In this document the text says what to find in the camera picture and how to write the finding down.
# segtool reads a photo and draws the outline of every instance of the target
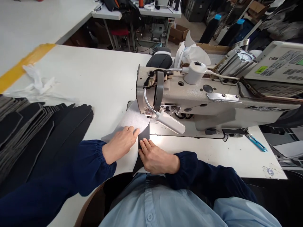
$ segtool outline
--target green label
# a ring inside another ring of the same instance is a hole
[[[303,65],[303,59],[297,63],[297,65]]]
[[[261,72],[263,72],[267,68],[268,68],[268,66],[261,66],[257,71],[255,71],[255,73],[260,74]]]

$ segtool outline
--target cut fabric panel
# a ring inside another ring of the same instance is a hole
[[[125,126],[133,126],[135,129],[139,128],[140,133],[142,133],[149,124],[149,118],[139,111],[138,101],[135,100],[132,105],[127,109],[122,120],[119,122],[115,130],[101,138],[102,141],[108,142],[116,132],[122,131]]]

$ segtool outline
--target thread spool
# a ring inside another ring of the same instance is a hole
[[[144,2],[143,2],[143,0],[139,0],[139,8],[144,8]]]

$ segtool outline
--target yellow tape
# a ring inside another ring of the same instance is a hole
[[[23,65],[35,64],[44,57],[56,44],[41,44],[33,52],[0,77],[0,94],[16,82],[24,73]]]

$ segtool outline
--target left hand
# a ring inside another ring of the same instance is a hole
[[[103,145],[102,153],[106,163],[110,165],[126,155],[136,142],[139,132],[138,128],[134,132],[133,126],[125,126],[107,144]]]

